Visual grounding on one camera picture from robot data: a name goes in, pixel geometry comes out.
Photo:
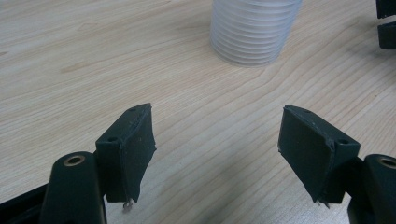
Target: black object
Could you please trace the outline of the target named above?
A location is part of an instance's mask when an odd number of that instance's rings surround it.
[[[395,0],[376,0],[376,16],[384,19],[396,15]],[[379,25],[378,39],[381,49],[396,49],[396,21]]]
[[[396,159],[358,158],[360,144],[309,110],[286,105],[279,152],[315,203],[340,203],[347,192],[352,224],[396,223]]]
[[[125,111],[96,141],[96,151],[61,157],[48,185],[0,205],[0,223],[106,223],[103,197],[137,202],[155,148],[151,105]]]

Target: light wood tabletop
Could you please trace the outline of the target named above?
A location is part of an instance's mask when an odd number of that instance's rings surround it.
[[[209,43],[212,0],[0,1],[0,203],[152,104],[157,151],[129,213],[108,223],[348,223],[312,202],[277,151],[284,105],[396,157],[396,51],[375,0],[304,0],[280,57],[246,68]]]

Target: ribbed cup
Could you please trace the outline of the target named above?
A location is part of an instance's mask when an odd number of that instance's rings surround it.
[[[273,62],[302,0],[214,0],[210,40],[218,55],[243,66]]]

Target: translucent cup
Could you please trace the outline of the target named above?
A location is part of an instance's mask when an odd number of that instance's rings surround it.
[[[263,66],[279,56],[302,0],[214,0],[212,48],[224,60]]]

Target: table surface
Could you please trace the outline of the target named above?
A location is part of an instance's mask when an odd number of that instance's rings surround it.
[[[282,108],[314,111],[396,156],[396,52],[380,49],[373,0],[304,0],[274,63],[225,63],[211,0],[1,1],[0,202],[127,108],[152,104],[158,150],[129,213],[109,223],[348,223],[346,196],[314,204],[277,151]]]

